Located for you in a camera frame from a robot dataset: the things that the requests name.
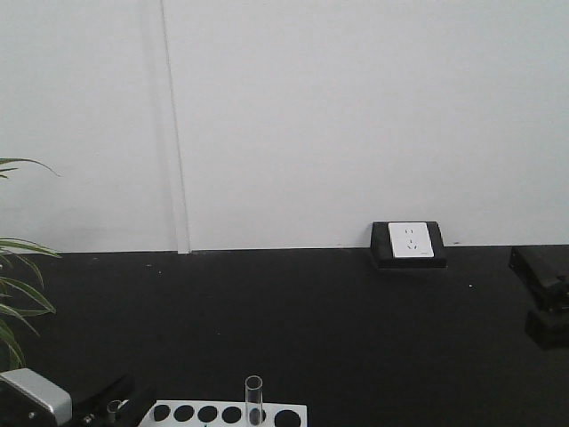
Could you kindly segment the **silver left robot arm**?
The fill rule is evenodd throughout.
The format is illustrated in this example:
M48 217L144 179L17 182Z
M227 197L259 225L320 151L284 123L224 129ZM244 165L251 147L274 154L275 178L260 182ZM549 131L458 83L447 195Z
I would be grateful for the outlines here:
M85 399L29 368L1 373L3 426L138 426L156 404L156 389L137 390L123 375Z

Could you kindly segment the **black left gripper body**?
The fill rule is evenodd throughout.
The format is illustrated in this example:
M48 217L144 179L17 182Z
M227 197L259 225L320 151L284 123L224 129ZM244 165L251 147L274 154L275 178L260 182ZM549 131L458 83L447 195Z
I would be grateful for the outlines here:
M156 387L138 387L132 375L122 375L90 397L74 402L67 426L139 426L156 404Z

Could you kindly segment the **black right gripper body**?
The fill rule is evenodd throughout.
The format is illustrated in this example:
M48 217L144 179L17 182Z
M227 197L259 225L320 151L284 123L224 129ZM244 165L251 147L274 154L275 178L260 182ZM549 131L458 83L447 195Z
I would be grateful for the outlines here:
M513 246L509 268L532 296L525 333L543 350L568 347L568 246Z

